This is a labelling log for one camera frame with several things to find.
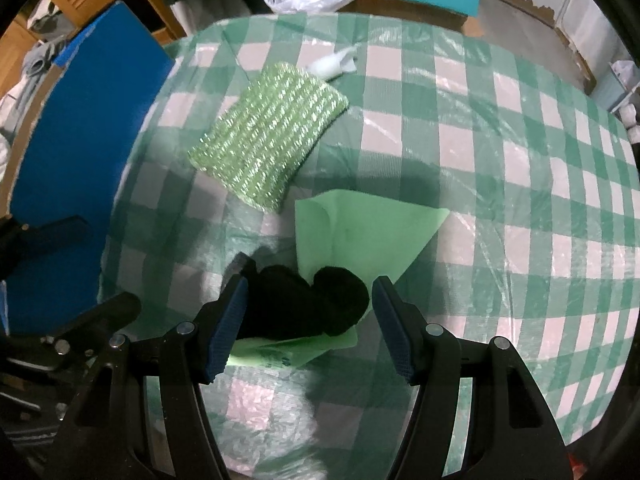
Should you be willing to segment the light blue trash bin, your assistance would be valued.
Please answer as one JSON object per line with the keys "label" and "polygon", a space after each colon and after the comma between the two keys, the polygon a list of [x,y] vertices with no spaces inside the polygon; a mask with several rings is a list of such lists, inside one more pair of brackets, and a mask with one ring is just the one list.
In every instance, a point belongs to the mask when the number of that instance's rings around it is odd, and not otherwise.
{"label": "light blue trash bin", "polygon": [[604,75],[597,80],[590,98],[608,112],[612,112],[639,87],[639,67],[634,61],[619,60],[608,64]]}

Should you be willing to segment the light green cloth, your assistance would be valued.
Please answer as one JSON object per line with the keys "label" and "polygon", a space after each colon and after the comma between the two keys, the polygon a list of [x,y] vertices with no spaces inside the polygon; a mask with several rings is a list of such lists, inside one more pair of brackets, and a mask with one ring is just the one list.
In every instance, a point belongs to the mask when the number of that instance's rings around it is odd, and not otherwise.
{"label": "light green cloth", "polygon": [[[379,276],[397,282],[449,216],[432,208],[349,190],[331,190],[295,203],[297,270],[310,281],[326,266],[349,270],[371,286]],[[326,334],[236,342],[228,363],[259,368],[300,367],[331,350],[355,347],[355,326]]]}

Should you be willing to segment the green checkered tablecloth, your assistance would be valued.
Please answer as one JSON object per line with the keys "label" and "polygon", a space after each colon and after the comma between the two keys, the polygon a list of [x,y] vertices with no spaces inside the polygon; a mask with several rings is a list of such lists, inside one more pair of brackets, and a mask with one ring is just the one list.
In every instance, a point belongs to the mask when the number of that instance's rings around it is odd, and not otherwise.
{"label": "green checkered tablecloth", "polygon": [[419,23],[358,14],[237,18],[172,44],[112,217],[101,292],[142,301],[161,335],[217,297],[241,252],[295,262],[294,207],[264,214],[188,159],[266,65],[358,50],[337,79],[349,107],[288,197],[331,188],[444,207],[449,217],[398,282],[469,340],[509,338],[562,437],[600,422],[639,316],[639,178],[623,125],[511,52]]}

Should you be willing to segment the white plastic bag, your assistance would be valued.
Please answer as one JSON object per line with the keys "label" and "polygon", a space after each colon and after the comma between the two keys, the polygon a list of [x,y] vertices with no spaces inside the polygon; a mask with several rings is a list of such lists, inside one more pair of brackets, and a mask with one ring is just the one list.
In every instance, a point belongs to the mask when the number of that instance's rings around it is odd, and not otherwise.
{"label": "white plastic bag", "polygon": [[264,0],[274,14],[333,13],[355,0]]}

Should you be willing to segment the black rolled sock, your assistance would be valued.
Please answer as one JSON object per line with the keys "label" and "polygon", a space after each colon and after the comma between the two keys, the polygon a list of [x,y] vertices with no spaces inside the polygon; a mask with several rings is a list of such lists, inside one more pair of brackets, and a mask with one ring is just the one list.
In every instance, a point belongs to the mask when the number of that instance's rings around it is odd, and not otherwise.
{"label": "black rolled sock", "polygon": [[363,281],[337,266],[325,266],[306,281],[280,264],[259,270],[250,259],[241,275],[248,284],[241,339],[340,336],[361,320],[370,301]]}

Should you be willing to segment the green scrubbing cloth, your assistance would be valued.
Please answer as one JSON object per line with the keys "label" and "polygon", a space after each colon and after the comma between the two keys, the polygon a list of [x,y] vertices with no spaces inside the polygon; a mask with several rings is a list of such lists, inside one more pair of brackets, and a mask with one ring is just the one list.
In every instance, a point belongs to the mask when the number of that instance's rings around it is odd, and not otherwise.
{"label": "green scrubbing cloth", "polygon": [[306,70],[271,64],[190,149],[189,162],[248,206],[278,212],[299,167],[348,106]]}

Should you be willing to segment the blue cardboard shoe box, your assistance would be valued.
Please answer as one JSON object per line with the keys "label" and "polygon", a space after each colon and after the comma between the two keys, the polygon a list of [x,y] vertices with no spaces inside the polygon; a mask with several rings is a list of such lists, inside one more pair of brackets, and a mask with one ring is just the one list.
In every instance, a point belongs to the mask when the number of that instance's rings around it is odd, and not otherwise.
{"label": "blue cardboard shoe box", "polygon": [[97,18],[55,61],[17,167],[9,212],[48,233],[44,255],[4,279],[8,329],[46,334],[94,307],[116,191],[134,140],[172,59],[122,2]]}

